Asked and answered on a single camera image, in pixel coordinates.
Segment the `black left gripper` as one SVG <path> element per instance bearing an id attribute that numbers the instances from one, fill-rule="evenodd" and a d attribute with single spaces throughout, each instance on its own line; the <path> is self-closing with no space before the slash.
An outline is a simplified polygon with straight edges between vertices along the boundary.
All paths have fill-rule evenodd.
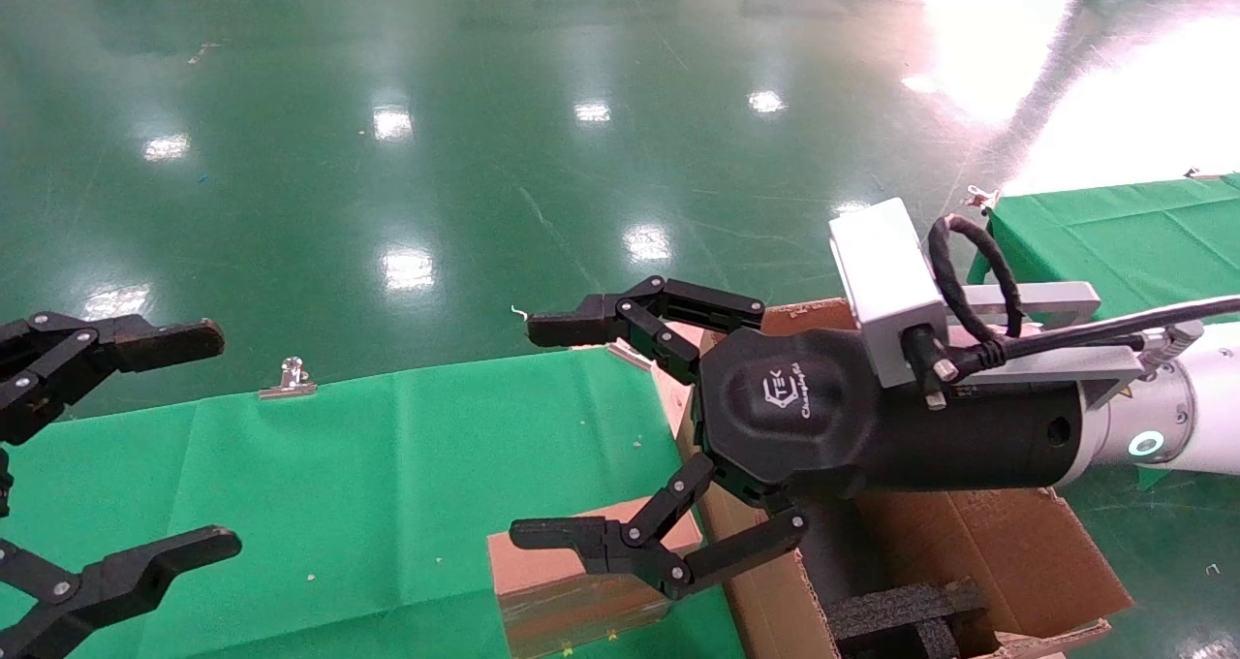
<path id="1" fill-rule="evenodd" d="M 155 326 L 130 314 L 87 321 L 38 313 L 1 328 L 1 438 L 21 446 L 117 372 L 145 372 L 203 361 L 224 350 L 212 320 Z M 0 518 L 10 514 L 12 473 L 0 449 Z M 107 554 L 72 575 L 38 554 L 2 541 L 2 585 L 33 598 L 2 629 L 5 658 L 67 658 L 97 630 L 160 606 L 180 575 L 231 560 L 242 540 L 205 526 L 154 544 Z"/>

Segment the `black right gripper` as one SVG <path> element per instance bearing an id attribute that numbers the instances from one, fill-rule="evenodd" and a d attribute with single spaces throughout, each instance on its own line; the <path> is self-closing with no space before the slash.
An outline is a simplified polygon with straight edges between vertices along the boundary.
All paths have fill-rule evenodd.
<path id="1" fill-rule="evenodd" d="M 1073 383 L 983 386 L 931 410 L 911 385 L 880 386 L 859 333 L 766 335 L 758 331 L 763 312 L 758 298 L 650 276 L 568 313 L 531 314 L 526 335 L 536 346 L 621 340 L 678 383 L 698 381 L 706 455 L 684 460 L 626 521 L 525 518 L 511 522 L 515 547 L 570 549 L 587 575 L 630 575 L 682 599 L 792 552 L 808 527 L 784 506 L 719 544 L 673 552 L 665 536 L 715 483 L 769 505 L 777 496 L 1055 486 L 1076 460 L 1083 407 Z M 730 335 L 701 357 L 672 321 Z"/>

